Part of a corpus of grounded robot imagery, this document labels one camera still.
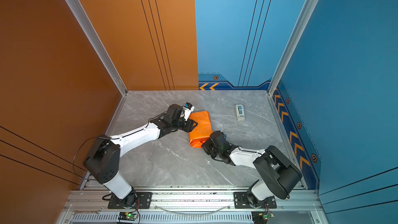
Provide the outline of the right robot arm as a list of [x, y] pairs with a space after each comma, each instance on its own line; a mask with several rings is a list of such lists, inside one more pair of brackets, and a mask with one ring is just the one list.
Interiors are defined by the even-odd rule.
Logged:
[[275, 146], [267, 149], [250, 150], [227, 141], [208, 139], [202, 149], [213, 160], [232, 166], [256, 169], [260, 179], [246, 192], [247, 201], [253, 208], [263, 208], [266, 200], [277, 197], [285, 200], [302, 179], [301, 171]]

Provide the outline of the yellow orange wrapping paper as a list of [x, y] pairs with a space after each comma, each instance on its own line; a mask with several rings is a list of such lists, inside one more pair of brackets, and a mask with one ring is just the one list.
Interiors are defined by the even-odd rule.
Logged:
[[190, 146], [193, 148], [201, 148], [213, 133], [210, 113], [208, 111], [194, 112], [190, 115], [190, 119], [198, 123], [189, 133]]

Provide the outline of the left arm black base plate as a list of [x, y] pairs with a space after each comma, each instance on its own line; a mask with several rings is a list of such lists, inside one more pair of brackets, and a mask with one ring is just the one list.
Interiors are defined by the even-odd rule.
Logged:
[[149, 209], [152, 192], [131, 192], [124, 199], [119, 199], [115, 194], [110, 195], [108, 209]]

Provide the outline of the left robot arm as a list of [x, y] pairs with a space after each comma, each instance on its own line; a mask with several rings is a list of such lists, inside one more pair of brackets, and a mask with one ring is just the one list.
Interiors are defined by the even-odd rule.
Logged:
[[124, 134], [97, 137], [84, 159], [84, 166], [119, 200], [122, 207], [136, 207], [138, 196], [136, 190], [119, 172], [120, 158], [147, 142], [178, 130], [190, 133], [197, 126], [198, 123], [190, 118], [181, 117], [173, 120], [159, 117], [150, 119], [142, 127]]

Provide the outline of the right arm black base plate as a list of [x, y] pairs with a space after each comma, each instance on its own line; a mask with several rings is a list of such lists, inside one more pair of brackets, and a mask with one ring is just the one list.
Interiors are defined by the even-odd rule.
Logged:
[[264, 200], [258, 200], [253, 194], [247, 192], [234, 192], [234, 206], [237, 209], [244, 208], [267, 208], [276, 209], [277, 204], [274, 197], [268, 197]]

